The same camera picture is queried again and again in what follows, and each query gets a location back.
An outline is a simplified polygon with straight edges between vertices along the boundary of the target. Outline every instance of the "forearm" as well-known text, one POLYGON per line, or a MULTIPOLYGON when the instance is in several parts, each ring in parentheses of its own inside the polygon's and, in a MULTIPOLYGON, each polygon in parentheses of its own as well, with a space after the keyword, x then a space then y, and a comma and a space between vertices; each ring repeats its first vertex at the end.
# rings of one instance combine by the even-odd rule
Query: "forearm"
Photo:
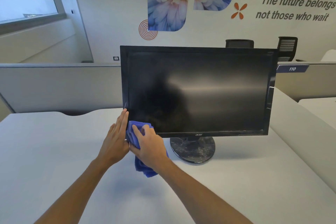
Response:
POLYGON ((172 161, 164 162, 156 171, 174 190, 196 224, 251 224, 244 215, 186 174, 172 161))
POLYGON ((107 168, 98 161, 90 163, 84 173, 53 203, 35 224, 77 224, 92 192, 107 168))

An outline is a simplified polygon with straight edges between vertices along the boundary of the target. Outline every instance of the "gray partition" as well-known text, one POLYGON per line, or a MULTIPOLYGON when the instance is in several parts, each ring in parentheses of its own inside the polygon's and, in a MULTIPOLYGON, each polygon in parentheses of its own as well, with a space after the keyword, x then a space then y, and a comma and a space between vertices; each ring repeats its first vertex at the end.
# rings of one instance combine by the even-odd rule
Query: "gray partition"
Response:
POLYGON ((0 95, 16 113, 122 107, 120 65, 0 64, 0 95))
POLYGON ((279 62, 280 64, 309 65, 305 73, 276 74, 275 87, 295 101, 336 97, 336 62, 279 62))

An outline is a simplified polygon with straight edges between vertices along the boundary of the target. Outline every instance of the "microfiber cloth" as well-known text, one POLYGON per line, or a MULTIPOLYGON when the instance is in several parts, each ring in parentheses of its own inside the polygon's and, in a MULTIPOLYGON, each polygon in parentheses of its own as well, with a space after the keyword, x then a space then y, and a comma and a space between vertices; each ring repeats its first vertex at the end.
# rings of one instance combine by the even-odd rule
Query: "microfiber cloth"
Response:
MULTIPOLYGON (((138 122, 138 121, 133 121, 133 120, 130 120, 128 122, 128 129, 126 131, 126 139, 138 149, 140 149, 140 145, 139 145, 138 138, 134 134, 132 125, 136 125, 139 131, 141 131, 142 127, 146 124, 150 128, 153 128, 153 126, 150 123, 138 122)), ((137 156, 135 157, 135 170, 139 172, 143 172, 144 175, 146 175, 147 177, 153 177, 157 175, 157 173, 152 168, 146 166, 137 156)))

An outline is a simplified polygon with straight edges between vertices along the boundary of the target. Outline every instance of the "hand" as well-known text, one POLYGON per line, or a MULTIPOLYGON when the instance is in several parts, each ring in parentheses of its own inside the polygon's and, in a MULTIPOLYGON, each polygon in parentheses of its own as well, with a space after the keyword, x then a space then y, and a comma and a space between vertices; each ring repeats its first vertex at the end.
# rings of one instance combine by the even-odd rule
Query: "hand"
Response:
POLYGON ((106 169, 122 160, 129 152, 129 144, 125 141, 128 112, 124 109, 112 124, 101 146, 96 160, 106 169))
POLYGON ((131 152, 134 153, 146 166, 157 172, 160 165, 164 161, 169 160, 166 155, 166 147, 162 137, 158 136, 154 129, 149 128, 148 125, 142 127, 142 130, 145 132, 144 136, 135 125, 133 125, 132 128, 134 134, 138 138, 141 149, 139 150, 131 144, 131 152))

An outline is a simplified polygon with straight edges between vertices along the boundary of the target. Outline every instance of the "red spiral circle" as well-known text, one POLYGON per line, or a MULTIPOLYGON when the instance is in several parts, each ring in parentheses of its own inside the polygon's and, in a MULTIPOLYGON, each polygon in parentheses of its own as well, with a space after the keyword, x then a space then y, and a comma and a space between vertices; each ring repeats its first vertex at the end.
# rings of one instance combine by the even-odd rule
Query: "red spiral circle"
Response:
POLYGON ((148 30, 148 20, 144 20, 139 25, 139 34, 145 40, 153 40, 158 32, 157 31, 149 31, 148 30))

